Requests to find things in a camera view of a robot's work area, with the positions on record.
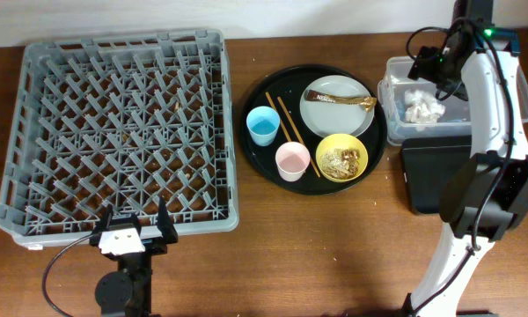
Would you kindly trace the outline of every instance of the white plate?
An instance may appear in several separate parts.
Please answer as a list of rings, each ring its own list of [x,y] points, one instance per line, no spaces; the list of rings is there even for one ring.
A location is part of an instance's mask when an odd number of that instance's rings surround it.
[[[359,82],[338,75],[321,77],[305,90],[309,89],[340,97],[370,96],[368,89]],[[374,110],[366,112],[357,105],[307,101],[304,94],[299,101],[301,116],[307,127],[318,136],[327,137],[336,133],[359,136],[373,121]]]

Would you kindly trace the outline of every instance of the round black tray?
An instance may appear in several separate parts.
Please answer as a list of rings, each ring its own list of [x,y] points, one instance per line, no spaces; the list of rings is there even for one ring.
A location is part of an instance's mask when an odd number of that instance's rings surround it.
[[[358,139],[360,139],[360,141],[362,141],[363,145],[366,147],[366,150],[368,150],[368,166],[362,175],[353,181],[336,183],[327,180],[322,174],[319,178],[313,171],[311,165],[309,165],[307,171],[299,181],[284,181],[280,177],[275,164],[276,150],[280,147],[280,145],[287,142],[282,128],[278,129],[278,133],[274,139],[274,142],[269,146],[262,147],[256,145],[253,142],[248,133],[248,127],[246,126],[246,116],[255,107],[269,106],[268,99],[265,95],[266,92],[269,92],[272,96],[275,107],[278,110],[278,114],[282,118],[282,122],[290,134],[291,140],[297,141],[297,136],[293,132],[290,122],[288,121],[285,113],[280,107],[279,102],[277,101],[278,96],[282,97],[283,103],[288,108],[288,111],[291,111],[291,119],[295,123],[299,134],[307,146],[307,149],[309,149],[311,157],[315,159],[315,151],[317,150],[319,142],[323,138],[314,134],[305,125],[299,111],[299,101],[305,88],[307,88],[310,83],[318,78],[329,75],[343,75],[351,77],[362,83],[359,79],[350,75],[346,71],[339,70],[335,67],[324,65],[294,66],[285,70],[280,70],[274,75],[266,78],[262,83],[260,83],[260,85],[256,87],[256,89],[248,98],[245,107],[243,108],[241,122],[239,123],[239,141],[243,148],[243,152],[248,157],[248,160],[251,162],[254,168],[266,176],[266,178],[271,180],[273,183],[295,193],[303,195],[324,195],[350,188],[367,177],[371,171],[376,168],[376,165],[383,156],[385,140],[387,139],[387,123],[385,121],[384,111],[379,103],[377,103],[375,107],[375,115],[370,127],[358,137]],[[371,89],[368,88],[368,91],[370,92],[371,96],[375,96]]]

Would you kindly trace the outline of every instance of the wooden table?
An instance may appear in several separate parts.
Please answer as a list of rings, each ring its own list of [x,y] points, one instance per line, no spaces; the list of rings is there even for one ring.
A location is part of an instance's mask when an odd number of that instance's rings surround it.
[[[268,74],[300,63],[348,70],[375,90],[408,34],[227,41],[236,120],[248,93]],[[437,43],[435,35],[417,42]],[[528,30],[521,32],[528,79]],[[0,181],[22,48],[0,48]],[[525,126],[528,136],[528,124]],[[393,309],[421,281],[439,238],[439,217],[408,208],[399,148],[350,190],[302,196],[260,176],[237,146],[240,223],[233,232],[181,237],[153,261],[152,305],[163,316],[319,316],[352,308]],[[0,315],[55,315],[41,274],[59,251],[28,251],[0,230]],[[115,264],[76,247],[52,270],[54,302],[76,316],[97,315],[94,287]],[[459,303],[528,316],[528,216],[480,263]]]

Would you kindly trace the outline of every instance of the blue cup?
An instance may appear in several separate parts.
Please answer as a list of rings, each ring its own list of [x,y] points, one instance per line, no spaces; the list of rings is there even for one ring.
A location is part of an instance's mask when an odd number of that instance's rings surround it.
[[[280,115],[271,107],[256,107],[248,113],[246,126],[257,145],[271,145],[280,127]]]

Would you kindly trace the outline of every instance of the pink cup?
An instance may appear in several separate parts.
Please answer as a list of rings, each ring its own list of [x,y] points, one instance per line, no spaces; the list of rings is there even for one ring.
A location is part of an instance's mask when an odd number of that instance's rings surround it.
[[[298,142],[282,144],[275,153],[275,164],[278,166],[278,172],[286,181],[299,180],[310,161],[309,150]]]

